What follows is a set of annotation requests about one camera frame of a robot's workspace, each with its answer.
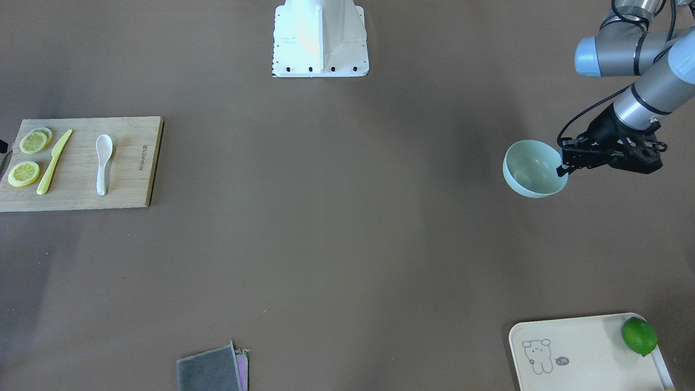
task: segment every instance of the lime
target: lime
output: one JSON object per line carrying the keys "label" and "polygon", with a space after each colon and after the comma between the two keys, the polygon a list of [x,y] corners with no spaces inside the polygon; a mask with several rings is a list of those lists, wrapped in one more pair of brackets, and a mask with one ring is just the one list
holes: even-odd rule
{"label": "lime", "polygon": [[654,327],[646,320],[637,317],[631,317],[625,321],[621,334],[628,348],[643,357],[651,353],[657,344]]}
{"label": "lime", "polygon": [[46,135],[46,138],[47,138],[46,144],[50,144],[50,143],[51,143],[51,140],[53,140],[53,132],[52,132],[49,128],[47,128],[47,127],[38,127],[38,128],[36,128],[36,129],[30,131],[29,133],[31,134],[31,133],[33,133],[33,132],[35,132],[35,131],[38,131],[38,132],[43,133],[43,134]]}
{"label": "lime", "polygon": [[39,171],[39,165],[35,161],[23,161],[12,167],[7,175],[7,182],[14,187],[32,184],[39,177]]}
{"label": "lime", "polygon": [[25,154],[35,154],[48,144],[48,137],[40,131],[32,131],[19,142],[19,148]]}

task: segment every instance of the gray cloth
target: gray cloth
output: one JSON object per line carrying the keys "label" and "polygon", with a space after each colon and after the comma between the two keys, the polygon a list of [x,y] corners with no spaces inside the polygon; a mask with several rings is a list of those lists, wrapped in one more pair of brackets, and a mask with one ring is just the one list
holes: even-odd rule
{"label": "gray cloth", "polygon": [[242,391],[234,346],[182,358],[176,362],[179,391]]}

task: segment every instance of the folded towel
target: folded towel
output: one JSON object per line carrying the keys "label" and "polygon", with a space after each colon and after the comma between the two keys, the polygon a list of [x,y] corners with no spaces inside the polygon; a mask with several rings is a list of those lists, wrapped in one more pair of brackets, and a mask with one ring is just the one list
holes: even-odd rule
{"label": "folded towel", "polygon": [[230,342],[178,360],[179,391],[248,391],[247,352],[246,349],[235,351]]}

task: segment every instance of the lemon slice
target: lemon slice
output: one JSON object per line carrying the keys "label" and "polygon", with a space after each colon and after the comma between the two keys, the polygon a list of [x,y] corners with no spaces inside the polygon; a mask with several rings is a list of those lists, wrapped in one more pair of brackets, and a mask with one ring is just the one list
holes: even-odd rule
{"label": "lemon slice", "polygon": [[36,128],[36,129],[30,131],[29,133],[32,134],[32,133],[35,132],[35,131],[40,131],[41,133],[43,133],[43,134],[46,135],[46,138],[47,138],[46,144],[50,144],[50,143],[51,143],[51,140],[53,140],[53,132],[52,132],[49,128],[47,128],[47,127],[38,127],[38,128]]}
{"label": "lemon slice", "polygon": [[39,165],[35,161],[23,161],[12,167],[7,175],[7,181],[14,187],[24,187],[36,181],[39,171]]}
{"label": "lemon slice", "polygon": [[25,154],[35,154],[44,149],[48,144],[48,137],[40,131],[33,131],[27,134],[22,141],[19,142],[19,148]]}

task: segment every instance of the green lime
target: green lime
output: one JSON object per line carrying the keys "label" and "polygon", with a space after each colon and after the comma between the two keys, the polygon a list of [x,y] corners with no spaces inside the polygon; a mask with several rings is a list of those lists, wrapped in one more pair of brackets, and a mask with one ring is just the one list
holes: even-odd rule
{"label": "green lime", "polygon": [[625,321],[621,334],[628,348],[635,353],[641,354],[642,357],[651,353],[657,344],[654,327],[644,319],[637,317],[631,317]]}

